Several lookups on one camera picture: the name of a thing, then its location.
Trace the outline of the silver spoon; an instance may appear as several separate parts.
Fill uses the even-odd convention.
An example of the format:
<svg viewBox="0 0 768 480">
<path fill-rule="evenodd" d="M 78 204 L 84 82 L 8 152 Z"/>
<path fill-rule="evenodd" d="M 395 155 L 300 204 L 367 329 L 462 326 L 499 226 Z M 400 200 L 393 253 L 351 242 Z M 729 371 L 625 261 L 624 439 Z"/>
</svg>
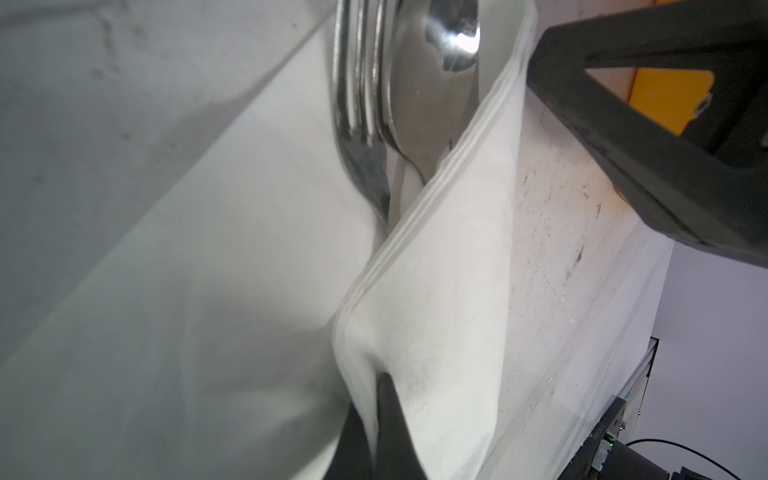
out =
<svg viewBox="0 0 768 480">
<path fill-rule="evenodd" d="M 476 1 L 400 1 L 384 55 L 383 120 L 427 183 L 467 128 L 478 99 Z"/>
</svg>

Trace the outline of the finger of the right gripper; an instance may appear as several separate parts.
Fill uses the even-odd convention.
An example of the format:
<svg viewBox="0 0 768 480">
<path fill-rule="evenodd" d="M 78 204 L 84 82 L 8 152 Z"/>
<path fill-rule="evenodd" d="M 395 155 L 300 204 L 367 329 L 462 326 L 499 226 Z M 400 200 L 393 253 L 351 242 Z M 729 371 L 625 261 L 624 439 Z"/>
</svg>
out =
<svg viewBox="0 0 768 480">
<path fill-rule="evenodd" d="M 667 1 L 547 29 L 529 88 L 651 229 L 767 263 L 767 5 Z"/>
</svg>

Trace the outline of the white paper napkin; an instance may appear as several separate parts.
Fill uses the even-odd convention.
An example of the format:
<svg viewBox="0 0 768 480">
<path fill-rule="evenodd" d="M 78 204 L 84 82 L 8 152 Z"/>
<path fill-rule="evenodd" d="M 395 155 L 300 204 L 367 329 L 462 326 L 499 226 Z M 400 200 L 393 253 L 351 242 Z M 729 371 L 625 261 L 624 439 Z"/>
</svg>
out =
<svg viewBox="0 0 768 480">
<path fill-rule="evenodd" d="M 320 479 L 392 375 L 430 479 L 494 436 L 530 1 L 480 5 L 481 104 L 391 234 L 332 131 L 325 22 L 1 363 L 5 479 Z"/>
</svg>

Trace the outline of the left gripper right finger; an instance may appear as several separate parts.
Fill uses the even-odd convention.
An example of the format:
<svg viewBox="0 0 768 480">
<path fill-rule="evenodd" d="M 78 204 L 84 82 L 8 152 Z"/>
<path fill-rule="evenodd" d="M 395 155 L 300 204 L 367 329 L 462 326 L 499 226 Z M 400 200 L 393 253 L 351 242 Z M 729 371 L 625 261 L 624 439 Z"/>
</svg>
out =
<svg viewBox="0 0 768 480">
<path fill-rule="evenodd" d="M 382 373 L 377 379 L 377 419 L 379 433 L 374 478 L 426 479 L 389 373 Z"/>
</svg>

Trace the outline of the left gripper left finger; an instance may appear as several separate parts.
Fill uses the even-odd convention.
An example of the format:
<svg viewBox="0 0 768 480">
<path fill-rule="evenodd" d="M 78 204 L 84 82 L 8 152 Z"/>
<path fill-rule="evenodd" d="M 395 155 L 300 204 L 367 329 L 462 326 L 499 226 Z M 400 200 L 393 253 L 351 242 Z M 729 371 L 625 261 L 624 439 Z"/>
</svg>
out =
<svg viewBox="0 0 768 480">
<path fill-rule="evenodd" d="M 343 424 L 339 441 L 324 480 L 371 480 L 371 452 L 363 421 L 353 404 Z"/>
</svg>

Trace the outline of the silver fork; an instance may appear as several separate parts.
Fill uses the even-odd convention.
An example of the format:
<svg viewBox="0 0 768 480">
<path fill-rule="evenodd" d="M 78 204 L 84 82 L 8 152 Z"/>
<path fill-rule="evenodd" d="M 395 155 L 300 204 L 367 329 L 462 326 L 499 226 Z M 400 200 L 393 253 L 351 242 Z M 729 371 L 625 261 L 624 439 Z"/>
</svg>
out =
<svg viewBox="0 0 768 480">
<path fill-rule="evenodd" d="M 338 1 L 332 59 L 334 132 L 340 158 L 384 224 L 391 200 L 380 112 L 386 6 L 385 1 Z"/>
</svg>

